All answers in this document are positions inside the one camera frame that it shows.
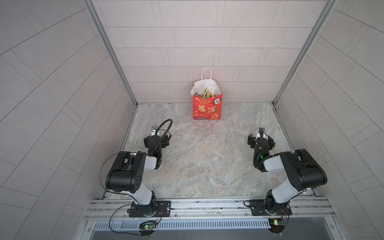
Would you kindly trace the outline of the red paper gift bag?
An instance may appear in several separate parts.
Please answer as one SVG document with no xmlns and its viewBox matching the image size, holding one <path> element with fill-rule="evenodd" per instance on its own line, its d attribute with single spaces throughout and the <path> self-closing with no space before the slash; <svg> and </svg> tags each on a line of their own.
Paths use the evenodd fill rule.
<svg viewBox="0 0 384 240">
<path fill-rule="evenodd" d="M 211 98 L 205 99 L 206 89 L 210 90 Z M 222 113 L 223 93 L 217 82 L 212 79 L 212 70 L 206 68 L 201 73 L 201 80 L 194 82 L 191 89 L 193 97 L 194 120 L 219 120 Z"/>
</svg>

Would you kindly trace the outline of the yellow snack packet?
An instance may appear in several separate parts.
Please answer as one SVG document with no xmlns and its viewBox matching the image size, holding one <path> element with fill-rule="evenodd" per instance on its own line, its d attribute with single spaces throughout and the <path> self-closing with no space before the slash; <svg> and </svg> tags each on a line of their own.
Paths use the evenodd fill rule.
<svg viewBox="0 0 384 240">
<path fill-rule="evenodd" d="M 203 98 L 205 98 L 205 99 L 209 99 L 209 98 L 211 98 L 212 96 L 211 96 L 211 93 L 210 93 L 210 90 L 209 89 L 206 89 L 206 91 L 205 91 L 205 93 L 204 93 L 204 95 L 203 95 Z"/>
</svg>

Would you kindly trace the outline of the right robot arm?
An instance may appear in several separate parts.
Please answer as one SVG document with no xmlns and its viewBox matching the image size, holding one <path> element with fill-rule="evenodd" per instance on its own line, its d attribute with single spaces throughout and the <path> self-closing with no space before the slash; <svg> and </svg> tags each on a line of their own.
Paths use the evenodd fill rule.
<svg viewBox="0 0 384 240">
<path fill-rule="evenodd" d="M 275 142 L 265 134 L 264 128 L 259 128 L 255 137 L 248 135 L 247 144 L 254 149 L 253 165 L 256 169 L 263 173 L 284 170 L 287 175 L 282 184 L 267 192 L 262 204 L 249 201 L 249 207 L 254 210 L 262 210 L 271 216 L 288 216 L 291 214 L 289 202 L 293 198 L 328 181 L 325 171 L 305 149 L 271 155 Z"/>
</svg>

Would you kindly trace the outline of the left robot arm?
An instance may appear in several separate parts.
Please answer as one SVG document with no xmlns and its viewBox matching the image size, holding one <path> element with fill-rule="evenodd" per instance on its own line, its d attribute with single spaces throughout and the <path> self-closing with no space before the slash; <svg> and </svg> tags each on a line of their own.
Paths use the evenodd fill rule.
<svg viewBox="0 0 384 240">
<path fill-rule="evenodd" d="M 125 195 L 133 200 L 129 217 L 153 217 L 169 214 L 171 202 L 158 202 L 154 191 L 143 183 L 144 170 L 157 170 L 162 163 L 162 149 L 169 145 L 169 133 L 173 120 L 167 119 L 159 127 L 153 127 L 151 135 L 144 138 L 148 152 L 121 151 L 113 154 L 113 162 L 102 187 L 106 192 Z"/>
</svg>

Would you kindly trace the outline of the left green circuit board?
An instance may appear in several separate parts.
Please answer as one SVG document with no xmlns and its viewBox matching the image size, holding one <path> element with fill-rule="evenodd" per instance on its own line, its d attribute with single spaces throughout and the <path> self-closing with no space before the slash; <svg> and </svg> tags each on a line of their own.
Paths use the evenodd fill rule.
<svg viewBox="0 0 384 240">
<path fill-rule="evenodd" d="M 139 229 L 142 231 L 152 231 L 156 228 L 156 221 L 146 221 L 140 224 Z"/>
</svg>

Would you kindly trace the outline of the right circuit board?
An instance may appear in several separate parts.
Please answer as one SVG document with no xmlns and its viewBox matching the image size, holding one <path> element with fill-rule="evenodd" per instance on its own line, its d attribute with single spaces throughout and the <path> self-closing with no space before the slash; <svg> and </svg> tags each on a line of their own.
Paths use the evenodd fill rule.
<svg viewBox="0 0 384 240">
<path fill-rule="evenodd" d="M 268 219 L 270 228 L 269 231 L 274 234 L 280 234 L 284 231 L 286 224 L 283 219 Z"/>
</svg>

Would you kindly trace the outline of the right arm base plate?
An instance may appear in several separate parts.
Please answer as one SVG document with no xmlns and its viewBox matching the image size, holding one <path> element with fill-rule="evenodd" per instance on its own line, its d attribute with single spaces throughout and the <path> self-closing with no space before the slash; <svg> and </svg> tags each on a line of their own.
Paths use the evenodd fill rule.
<svg viewBox="0 0 384 240">
<path fill-rule="evenodd" d="M 288 203 L 278 204 L 274 200 L 249 200 L 248 203 L 253 216 L 292 215 L 292 210 Z"/>
</svg>

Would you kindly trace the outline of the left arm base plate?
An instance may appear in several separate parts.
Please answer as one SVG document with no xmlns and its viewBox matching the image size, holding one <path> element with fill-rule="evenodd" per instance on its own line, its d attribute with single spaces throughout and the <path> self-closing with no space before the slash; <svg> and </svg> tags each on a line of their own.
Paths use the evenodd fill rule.
<svg viewBox="0 0 384 240">
<path fill-rule="evenodd" d="M 151 202 L 145 206 L 132 203 L 131 208 L 127 212 L 130 218 L 169 217 L 171 203 L 171 201 L 156 201 L 156 203 Z"/>
</svg>

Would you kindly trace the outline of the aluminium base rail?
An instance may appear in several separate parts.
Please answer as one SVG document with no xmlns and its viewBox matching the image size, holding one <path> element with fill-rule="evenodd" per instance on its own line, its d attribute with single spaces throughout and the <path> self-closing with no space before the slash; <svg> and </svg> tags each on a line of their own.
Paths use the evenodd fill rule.
<svg viewBox="0 0 384 240">
<path fill-rule="evenodd" d="M 298 218 L 333 217 L 335 213 L 326 197 L 298 196 L 288 204 L 268 211 L 260 197 L 160 199 L 157 212 L 147 207 L 133 207 L 130 200 L 91 201 L 85 220 L 115 219 L 224 219 L 224 218 Z"/>
</svg>

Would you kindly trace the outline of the right aluminium corner post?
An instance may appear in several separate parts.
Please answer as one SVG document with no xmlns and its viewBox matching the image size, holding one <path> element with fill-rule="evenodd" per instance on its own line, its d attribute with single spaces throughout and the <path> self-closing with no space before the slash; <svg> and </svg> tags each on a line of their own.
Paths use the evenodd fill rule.
<svg viewBox="0 0 384 240">
<path fill-rule="evenodd" d="M 305 41 L 304 46 L 302 47 L 299 55 L 297 56 L 293 66 L 291 67 L 285 81 L 282 84 L 282 87 L 280 88 L 276 98 L 273 101 L 273 105 L 276 106 L 279 101 L 281 100 L 283 94 L 287 90 L 290 82 L 294 78 L 297 70 L 299 69 L 300 65 L 302 64 L 304 58 L 307 56 L 309 50 L 311 49 L 313 43 L 315 42 L 317 36 L 319 35 L 321 29 L 323 28 L 325 22 L 327 21 L 328 17 L 332 13 L 332 10 L 334 9 L 336 3 L 338 0 L 328 0 L 326 1 L 322 11 L 320 12 L 320 15 L 318 19 L 316 20 L 314 27 L 312 28 L 307 40 Z"/>
</svg>

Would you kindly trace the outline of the aluminium corner post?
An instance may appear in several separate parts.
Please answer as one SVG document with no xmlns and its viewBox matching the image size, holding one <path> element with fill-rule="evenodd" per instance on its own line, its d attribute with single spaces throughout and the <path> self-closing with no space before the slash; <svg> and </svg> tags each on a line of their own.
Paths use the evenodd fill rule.
<svg viewBox="0 0 384 240">
<path fill-rule="evenodd" d="M 99 34 L 101 42 L 102 42 L 103 46 L 105 47 L 106 52 L 109 55 L 115 70 L 117 71 L 118 76 L 120 77 L 125 89 L 127 90 L 128 95 L 130 96 L 135 108 L 137 108 L 138 102 L 137 102 L 137 100 L 133 94 L 132 89 L 129 86 L 128 80 L 127 80 L 127 78 L 123 72 L 123 69 L 119 63 L 117 55 L 116 55 L 116 53 L 115 53 L 115 51 L 114 51 L 114 49 L 110 43 L 110 40 L 108 39 L 107 33 L 106 33 L 106 31 L 102 25 L 102 22 L 98 16 L 97 12 L 96 12 L 96 8 L 95 8 L 94 4 L 90 0 L 84 0 L 84 5 L 85 5 L 85 8 L 87 9 L 87 11 L 90 15 L 91 21 L 93 22 L 93 24 L 96 28 L 96 31 Z"/>
<path fill-rule="evenodd" d="M 293 66 L 291 67 L 285 81 L 282 84 L 282 87 L 280 88 L 276 98 L 273 101 L 273 105 L 276 106 L 279 101 L 281 100 L 283 94 L 287 90 L 290 82 L 294 78 L 297 70 L 299 69 L 300 65 L 302 64 L 304 58 L 307 56 L 309 50 L 311 49 L 313 43 L 315 42 L 317 36 L 319 35 L 321 29 L 323 28 L 325 22 L 327 21 L 328 17 L 332 13 L 332 10 L 334 9 L 336 3 L 338 0 L 328 0 L 326 1 L 322 11 L 320 12 L 320 15 L 318 19 L 316 20 L 314 27 L 312 28 L 307 40 L 305 41 L 304 46 L 302 47 L 299 55 L 297 56 Z"/>
</svg>

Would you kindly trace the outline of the left aluminium corner post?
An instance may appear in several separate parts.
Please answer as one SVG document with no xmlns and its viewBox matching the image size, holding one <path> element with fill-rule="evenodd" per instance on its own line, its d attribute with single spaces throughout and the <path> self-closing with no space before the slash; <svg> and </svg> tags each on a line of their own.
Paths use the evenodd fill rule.
<svg viewBox="0 0 384 240">
<path fill-rule="evenodd" d="M 105 47 L 106 52 L 109 55 L 115 70 L 117 71 L 118 76 L 120 77 L 125 89 L 127 90 L 128 95 L 130 96 L 135 108 L 137 108 L 138 102 L 137 102 L 137 100 L 133 94 L 132 89 L 129 86 L 128 80 L 127 80 L 127 78 L 123 72 L 123 69 L 119 63 L 117 55 L 116 55 L 116 53 L 115 53 L 115 51 L 114 51 L 114 49 L 110 43 L 110 40 L 108 39 L 107 33 L 106 33 L 106 31 L 102 25 L 102 22 L 98 16 L 97 12 L 96 12 L 96 8 L 95 8 L 94 4 L 90 0 L 84 0 L 84 5 L 85 5 L 85 8 L 87 9 L 87 11 L 90 15 L 91 21 L 93 22 L 93 24 L 96 28 L 96 31 L 99 34 L 101 42 L 102 42 L 103 46 Z"/>
</svg>

